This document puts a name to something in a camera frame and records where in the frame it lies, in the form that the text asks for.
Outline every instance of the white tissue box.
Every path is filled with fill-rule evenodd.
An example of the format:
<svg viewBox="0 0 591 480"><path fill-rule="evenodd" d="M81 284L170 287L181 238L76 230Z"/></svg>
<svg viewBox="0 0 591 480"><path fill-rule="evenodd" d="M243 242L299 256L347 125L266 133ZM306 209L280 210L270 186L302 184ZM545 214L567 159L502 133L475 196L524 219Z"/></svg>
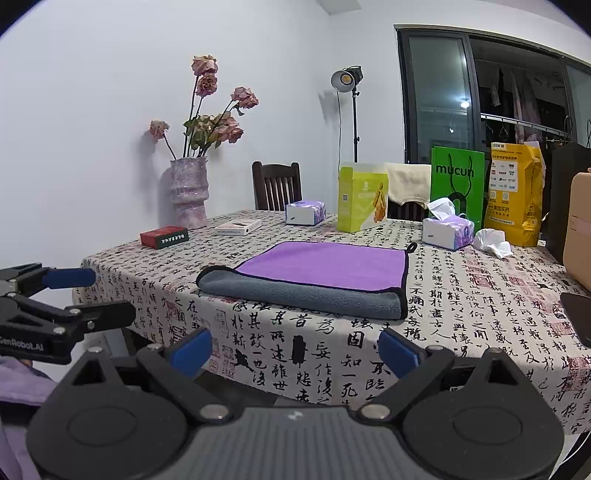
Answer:
<svg viewBox="0 0 591 480"><path fill-rule="evenodd" d="M436 247L457 250L474 240L474 222L451 215L445 220L423 220L423 242Z"/></svg>
<svg viewBox="0 0 591 480"><path fill-rule="evenodd" d="M289 203L285 206L285 223L287 225L317 225L326 217L326 207L322 202Z"/></svg>

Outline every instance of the label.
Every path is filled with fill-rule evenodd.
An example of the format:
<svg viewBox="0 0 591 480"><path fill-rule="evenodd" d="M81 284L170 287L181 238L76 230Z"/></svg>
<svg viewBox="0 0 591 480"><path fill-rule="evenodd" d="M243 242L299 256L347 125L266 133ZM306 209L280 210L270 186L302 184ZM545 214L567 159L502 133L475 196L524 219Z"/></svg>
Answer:
<svg viewBox="0 0 591 480"><path fill-rule="evenodd" d="M517 162L493 160L489 190L517 192L517 185ZM509 196L503 194L503 200L509 200Z"/></svg>

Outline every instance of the cream cloth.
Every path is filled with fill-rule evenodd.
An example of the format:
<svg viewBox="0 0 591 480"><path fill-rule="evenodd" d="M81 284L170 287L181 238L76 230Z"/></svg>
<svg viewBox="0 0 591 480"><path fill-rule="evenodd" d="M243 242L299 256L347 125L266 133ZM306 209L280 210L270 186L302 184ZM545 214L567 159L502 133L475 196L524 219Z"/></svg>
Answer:
<svg viewBox="0 0 591 480"><path fill-rule="evenodd" d="M429 203L431 192L431 165L385 163L388 174L388 197L403 205L417 202L423 208Z"/></svg>

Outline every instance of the window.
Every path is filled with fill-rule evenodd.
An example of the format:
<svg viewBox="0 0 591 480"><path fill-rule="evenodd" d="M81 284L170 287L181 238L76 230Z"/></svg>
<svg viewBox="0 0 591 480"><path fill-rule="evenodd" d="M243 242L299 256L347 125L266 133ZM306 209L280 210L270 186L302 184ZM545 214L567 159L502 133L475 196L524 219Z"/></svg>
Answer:
<svg viewBox="0 0 591 480"><path fill-rule="evenodd" d="M537 140L547 163L566 136L586 145L591 69L485 34L408 28L398 38L407 163L431 163L436 145Z"/></svg>
<svg viewBox="0 0 591 480"><path fill-rule="evenodd" d="M431 163L435 145L474 148L467 42L465 35L424 31L401 37L408 59L405 80L410 95L405 110L407 124L412 123L407 128L407 157L412 163Z"/></svg>

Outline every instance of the black phone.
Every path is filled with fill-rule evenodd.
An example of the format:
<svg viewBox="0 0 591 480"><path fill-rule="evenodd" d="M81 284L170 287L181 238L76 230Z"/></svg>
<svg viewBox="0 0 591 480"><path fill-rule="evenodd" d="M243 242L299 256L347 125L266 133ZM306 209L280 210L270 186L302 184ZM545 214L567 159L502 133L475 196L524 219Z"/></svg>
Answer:
<svg viewBox="0 0 591 480"><path fill-rule="evenodd" d="M591 299L574 293L561 293L560 301L579 340L591 348Z"/></svg>

